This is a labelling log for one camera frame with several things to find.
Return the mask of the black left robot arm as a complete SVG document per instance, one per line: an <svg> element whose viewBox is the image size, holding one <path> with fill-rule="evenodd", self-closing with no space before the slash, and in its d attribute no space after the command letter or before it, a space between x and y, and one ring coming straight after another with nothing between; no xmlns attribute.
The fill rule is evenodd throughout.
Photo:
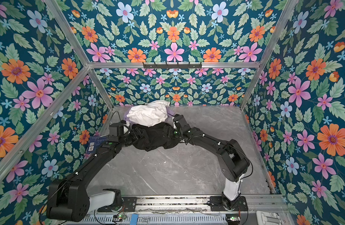
<svg viewBox="0 0 345 225"><path fill-rule="evenodd" d="M89 159L78 169L50 184L46 203L48 219L79 222L89 212L100 208L120 210L123 207L120 190L106 188L90 196L87 188L104 165L115 158L123 147L131 146L143 137L143 131L129 128L123 122L114 123L109 131L110 135L98 140L90 151Z"/></svg>

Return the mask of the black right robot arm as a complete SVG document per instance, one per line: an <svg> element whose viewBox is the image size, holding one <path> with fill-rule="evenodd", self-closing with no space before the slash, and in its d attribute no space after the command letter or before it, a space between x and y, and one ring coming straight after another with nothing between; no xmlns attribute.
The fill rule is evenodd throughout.
<svg viewBox="0 0 345 225"><path fill-rule="evenodd" d="M183 115L176 114L172 120L176 128L175 134L180 140L213 153L219 162L221 172L226 178L225 187L221 201L210 201L210 205L223 206L228 211L234 210L242 203L242 180L247 177L248 168L252 166L239 143L234 139L226 141L207 135L199 128L191 127Z"/></svg>

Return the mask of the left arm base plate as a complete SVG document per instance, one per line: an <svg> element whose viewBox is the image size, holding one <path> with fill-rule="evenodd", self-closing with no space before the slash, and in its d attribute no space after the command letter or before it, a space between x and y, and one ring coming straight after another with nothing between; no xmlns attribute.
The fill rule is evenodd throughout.
<svg viewBox="0 0 345 225"><path fill-rule="evenodd" d="M97 212L134 212L137 206L137 197L122 197L114 200L112 205L101 207Z"/></svg>

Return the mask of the black cloth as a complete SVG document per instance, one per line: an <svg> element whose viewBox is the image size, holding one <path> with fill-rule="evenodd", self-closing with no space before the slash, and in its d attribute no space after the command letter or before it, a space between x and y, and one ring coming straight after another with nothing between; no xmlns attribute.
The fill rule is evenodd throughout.
<svg viewBox="0 0 345 225"><path fill-rule="evenodd" d="M151 127L134 124L132 125L132 131L138 137L138 140L134 141L133 146L146 152L159 147L170 149L181 142L173 126L164 122Z"/></svg>

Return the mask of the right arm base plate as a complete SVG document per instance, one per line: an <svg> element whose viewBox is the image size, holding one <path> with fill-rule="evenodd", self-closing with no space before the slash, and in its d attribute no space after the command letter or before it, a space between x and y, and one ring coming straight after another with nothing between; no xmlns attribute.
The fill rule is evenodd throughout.
<svg viewBox="0 0 345 225"><path fill-rule="evenodd" d="M226 197L221 196L211 196L207 205L210 206L211 211L221 212L221 211L248 211L248 206L246 203L246 198L243 196L238 196L235 200L230 201Z"/></svg>

